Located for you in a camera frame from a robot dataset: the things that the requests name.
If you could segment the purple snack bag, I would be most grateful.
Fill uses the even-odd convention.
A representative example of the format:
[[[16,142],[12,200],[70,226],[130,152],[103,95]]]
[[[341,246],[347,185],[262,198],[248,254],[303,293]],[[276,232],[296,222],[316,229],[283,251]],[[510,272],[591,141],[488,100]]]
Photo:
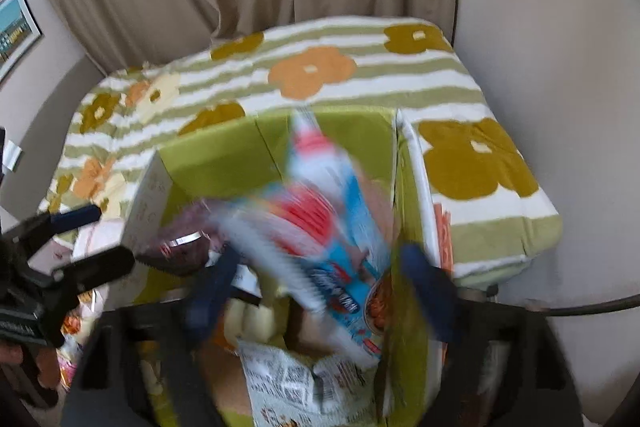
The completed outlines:
[[[213,198],[183,206],[136,254],[137,260],[176,277],[190,277],[205,268],[219,257],[224,243],[213,221],[222,207],[224,202]]]

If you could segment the grey green snack bag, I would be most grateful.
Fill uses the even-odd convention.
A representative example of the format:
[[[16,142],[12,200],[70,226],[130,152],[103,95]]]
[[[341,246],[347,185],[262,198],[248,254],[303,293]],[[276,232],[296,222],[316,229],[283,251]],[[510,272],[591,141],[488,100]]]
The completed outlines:
[[[374,369],[343,355],[316,361],[276,347],[239,343],[256,426],[375,426]]]

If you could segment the blue red white snack bag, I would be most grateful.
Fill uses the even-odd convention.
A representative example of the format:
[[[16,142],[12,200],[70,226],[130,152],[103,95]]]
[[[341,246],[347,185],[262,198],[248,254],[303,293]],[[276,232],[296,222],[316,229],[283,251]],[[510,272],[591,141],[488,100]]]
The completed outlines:
[[[375,367],[390,324],[390,200],[363,190],[352,158],[308,109],[295,109],[290,123],[283,182],[212,219],[243,257],[314,316],[332,348]]]

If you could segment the pink striped snack bag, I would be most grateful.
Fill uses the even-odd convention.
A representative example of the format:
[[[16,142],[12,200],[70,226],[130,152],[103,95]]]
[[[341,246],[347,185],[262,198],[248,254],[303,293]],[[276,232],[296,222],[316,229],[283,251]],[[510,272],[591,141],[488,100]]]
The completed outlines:
[[[58,349],[58,366],[61,372],[61,385],[70,391],[80,362],[82,352],[87,346],[94,323],[99,320],[104,308],[104,297],[99,289],[87,291],[79,296],[79,305],[66,315],[61,332],[63,346]]]

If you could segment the cream orange snack bag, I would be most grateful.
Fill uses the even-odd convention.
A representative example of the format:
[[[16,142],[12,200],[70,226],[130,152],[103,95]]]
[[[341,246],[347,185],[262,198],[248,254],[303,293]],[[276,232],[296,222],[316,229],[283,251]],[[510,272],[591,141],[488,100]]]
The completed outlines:
[[[213,343],[233,353],[239,339],[283,349],[290,304],[288,297],[279,297],[270,306],[230,299],[214,330]]]

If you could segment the grey headboard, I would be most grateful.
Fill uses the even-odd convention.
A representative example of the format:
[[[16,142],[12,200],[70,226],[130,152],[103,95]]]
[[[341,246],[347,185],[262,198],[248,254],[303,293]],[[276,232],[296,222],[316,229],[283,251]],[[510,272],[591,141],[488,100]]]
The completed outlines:
[[[21,139],[22,157],[17,170],[1,183],[1,221],[9,228],[35,213],[46,196],[60,161],[63,144],[75,110],[84,96],[104,78],[87,57],[83,57],[62,78],[44,101]]]

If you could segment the green cardboard box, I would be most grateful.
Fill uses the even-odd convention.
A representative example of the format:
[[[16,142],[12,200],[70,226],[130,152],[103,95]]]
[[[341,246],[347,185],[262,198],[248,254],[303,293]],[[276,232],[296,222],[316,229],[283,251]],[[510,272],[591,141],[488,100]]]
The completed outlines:
[[[367,106],[318,107],[314,111],[328,138],[344,147],[373,180],[390,192],[400,236],[419,243],[439,262],[435,211],[419,137],[399,109]],[[134,253],[188,202],[202,197],[246,196],[285,172],[290,143],[286,110],[247,116],[198,130],[157,150],[129,206],[122,245]],[[419,424],[436,395],[442,349],[432,339],[409,282],[392,254],[393,322],[382,367],[390,379],[384,395],[392,401],[386,426]]]

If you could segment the floral striped blanket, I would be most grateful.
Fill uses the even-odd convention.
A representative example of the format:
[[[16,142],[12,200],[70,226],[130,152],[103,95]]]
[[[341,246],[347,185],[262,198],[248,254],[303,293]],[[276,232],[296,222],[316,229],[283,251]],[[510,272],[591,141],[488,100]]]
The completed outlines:
[[[80,101],[41,201],[122,217],[157,147],[297,103],[398,108],[418,132],[454,278],[485,288],[554,247],[562,220],[434,24],[334,16],[114,72]]]

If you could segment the framed houses picture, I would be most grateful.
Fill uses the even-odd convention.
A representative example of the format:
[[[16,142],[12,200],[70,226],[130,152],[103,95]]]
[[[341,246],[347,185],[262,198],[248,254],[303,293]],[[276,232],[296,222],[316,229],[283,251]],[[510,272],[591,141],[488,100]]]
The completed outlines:
[[[1,1],[1,80],[12,72],[41,37],[41,30],[26,0]]]

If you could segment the white wall holder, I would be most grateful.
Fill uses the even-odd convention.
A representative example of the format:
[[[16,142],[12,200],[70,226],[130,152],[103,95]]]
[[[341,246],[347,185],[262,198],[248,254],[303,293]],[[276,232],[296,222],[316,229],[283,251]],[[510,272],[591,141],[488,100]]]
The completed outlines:
[[[21,160],[23,150],[11,140],[4,141],[2,148],[2,173],[13,172]]]

